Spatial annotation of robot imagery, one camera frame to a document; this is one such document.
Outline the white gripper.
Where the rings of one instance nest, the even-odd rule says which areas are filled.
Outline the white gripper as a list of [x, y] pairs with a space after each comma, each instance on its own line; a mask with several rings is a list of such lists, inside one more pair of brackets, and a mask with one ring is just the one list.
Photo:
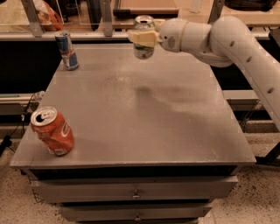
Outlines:
[[168, 52], [179, 53], [181, 39], [186, 28], [185, 20], [173, 18], [170, 20], [155, 19], [155, 31], [128, 31], [129, 41], [140, 46], [155, 47], [162, 40], [160, 45]]

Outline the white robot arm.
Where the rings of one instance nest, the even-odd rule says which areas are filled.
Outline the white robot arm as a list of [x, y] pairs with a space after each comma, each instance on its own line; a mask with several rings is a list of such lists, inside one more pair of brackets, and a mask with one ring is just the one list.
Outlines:
[[128, 38], [140, 46], [190, 53], [213, 67], [235, 64], [280, 129], [280, 63], [264, 50], [239, 18], [220, 17], [213, 24], [173, 18], [159, 22], [156, 27], [130, 30]]

